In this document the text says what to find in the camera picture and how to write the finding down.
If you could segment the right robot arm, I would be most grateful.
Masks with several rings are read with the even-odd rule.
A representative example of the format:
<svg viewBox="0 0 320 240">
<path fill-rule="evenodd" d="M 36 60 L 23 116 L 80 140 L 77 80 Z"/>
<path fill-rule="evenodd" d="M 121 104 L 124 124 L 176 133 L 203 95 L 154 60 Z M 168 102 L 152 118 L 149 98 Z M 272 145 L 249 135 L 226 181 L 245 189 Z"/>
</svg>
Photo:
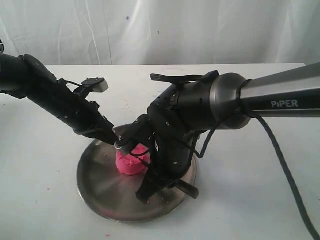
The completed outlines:
<svg viewBox="0 0 320 240">
<path fill-rule="evenodd" d="M 170 86 L 147 110 L 145 146 L 151 163 L 136 197 L 144 204 L 157 192 L 176 187 L 192 198 L 197 188 L 182 182 L 201 134 L 239 130 L 251 119 L 265 125 L 266 117 L 298 118 L 320 115 L 320 65 L 314 63 L 258 79 L 237 73 L 164 76 Z"/>
</svg>

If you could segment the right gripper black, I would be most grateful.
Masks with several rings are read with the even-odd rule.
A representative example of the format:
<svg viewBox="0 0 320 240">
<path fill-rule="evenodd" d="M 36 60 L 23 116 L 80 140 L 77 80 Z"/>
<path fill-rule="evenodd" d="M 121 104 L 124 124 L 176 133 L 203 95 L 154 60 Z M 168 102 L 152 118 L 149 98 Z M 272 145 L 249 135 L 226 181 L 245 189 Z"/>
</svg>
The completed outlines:
<svg viewBox="0 0 320 240">
<path fill-rule="evenodd" d="M 150 126 L 154 132 L 154 147 L 151 151 L 151 165 L 159 176 L 179 179 L 189 170 L 192 161 L 191 147 L 198 140 L 194 130 L 188 130 L 176 109 L 165 102 L 154 101 L 147 109 Z M 199 196 L 197 187 L 179 179 L 175 187 L 193 199 Z M 161 182 L 145 176 L 136 198 L 144 205 L 162 189 Z"/>
</svg>

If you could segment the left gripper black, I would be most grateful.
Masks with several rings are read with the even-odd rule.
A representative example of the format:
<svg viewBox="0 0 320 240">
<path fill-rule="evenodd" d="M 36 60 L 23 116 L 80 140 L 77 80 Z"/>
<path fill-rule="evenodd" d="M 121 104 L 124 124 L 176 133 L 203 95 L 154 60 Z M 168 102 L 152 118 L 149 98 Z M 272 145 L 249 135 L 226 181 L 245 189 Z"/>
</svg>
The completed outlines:
<svg viewBox="0 0 320 240">
<path fill-rule="evenodd" d="M 29 54 L 24 55 L 24 62 L 31 78 L 31 86 L 26 94 L 29 100 L 71 127 L 77 135 L 98 139 L 109 145 L 115 144 L 117 135 L 113 131 L 114 125 L 100 114 L 97 102 L 86 100 L 93 92 L 86 90 L 82 84 L 70 90 L 68 81 L 63 78 L 58 80 Z"/>
</svg>

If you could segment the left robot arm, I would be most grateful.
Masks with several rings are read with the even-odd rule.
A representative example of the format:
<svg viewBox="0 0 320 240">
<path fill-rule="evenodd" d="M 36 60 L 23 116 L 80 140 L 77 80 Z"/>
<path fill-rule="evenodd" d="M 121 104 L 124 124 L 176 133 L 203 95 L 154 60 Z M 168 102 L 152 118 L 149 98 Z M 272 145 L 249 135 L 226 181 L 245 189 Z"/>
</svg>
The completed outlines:
<svg viewBox="0 0 320 240">
<path fill-rule="evenodd" d="M 87 78 L 68 88 L 69 82 L 57 79 L 38 59 L 25 54 L 18 57 L 0 54 L 0 92 L 30 101 L 86 138 L 109 145 L 117 141 L 113 124 L 100 114 L 99 104 L 87 101 L 90 93 L 103 93 L 109 86 L 103 77 Z"/>
</svg>

